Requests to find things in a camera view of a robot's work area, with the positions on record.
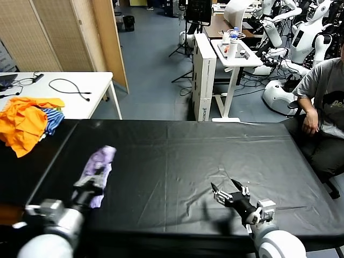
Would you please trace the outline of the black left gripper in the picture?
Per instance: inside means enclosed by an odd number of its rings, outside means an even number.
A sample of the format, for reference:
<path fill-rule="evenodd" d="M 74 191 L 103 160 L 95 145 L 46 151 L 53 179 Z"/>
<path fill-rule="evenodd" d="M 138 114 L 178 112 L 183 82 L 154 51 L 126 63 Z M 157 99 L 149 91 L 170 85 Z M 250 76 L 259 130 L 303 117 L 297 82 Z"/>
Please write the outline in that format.
<path fill-rule="evenodd" d="M 93 175 L 85 175 L 73 185 L 74 193 L 71 198 L 72 209 L 100 208 L 104 198 L 104 188 L 107 180 L 106 167 L 100 167 Z"/>

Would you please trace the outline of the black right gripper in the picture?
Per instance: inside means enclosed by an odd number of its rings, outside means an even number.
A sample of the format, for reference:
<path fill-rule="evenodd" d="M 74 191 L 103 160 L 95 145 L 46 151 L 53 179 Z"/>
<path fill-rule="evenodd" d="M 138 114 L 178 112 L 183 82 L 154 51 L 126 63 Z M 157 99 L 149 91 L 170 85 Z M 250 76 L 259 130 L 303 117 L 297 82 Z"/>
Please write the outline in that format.
<path fill-rule="evenodd" d="M 242 195 L 230 195 L 211 183 L 214 199 L 220 203 L 225 204 L 226 207 L 232 207 L 240 215 L 242 219 L 247 219 L 250 214 L 256 211 L 249 201 L 249 187 L 242 185 L 239 181 L 231 179 L 234 186 L 242 193 Z"/>

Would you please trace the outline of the person hand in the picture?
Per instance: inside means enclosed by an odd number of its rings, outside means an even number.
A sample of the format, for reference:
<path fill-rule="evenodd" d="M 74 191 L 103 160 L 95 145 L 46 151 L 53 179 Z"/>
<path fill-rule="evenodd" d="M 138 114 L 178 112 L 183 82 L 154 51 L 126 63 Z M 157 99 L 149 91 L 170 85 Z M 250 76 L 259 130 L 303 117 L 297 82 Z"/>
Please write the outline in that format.
<path fill-rule="evenodd" d="M 302 130 L 308 135 L 314 135 L 319 132 L 319 120 L 318 113 L 316 110 L 306 111 L 306 117 L 303 122 Z"/>

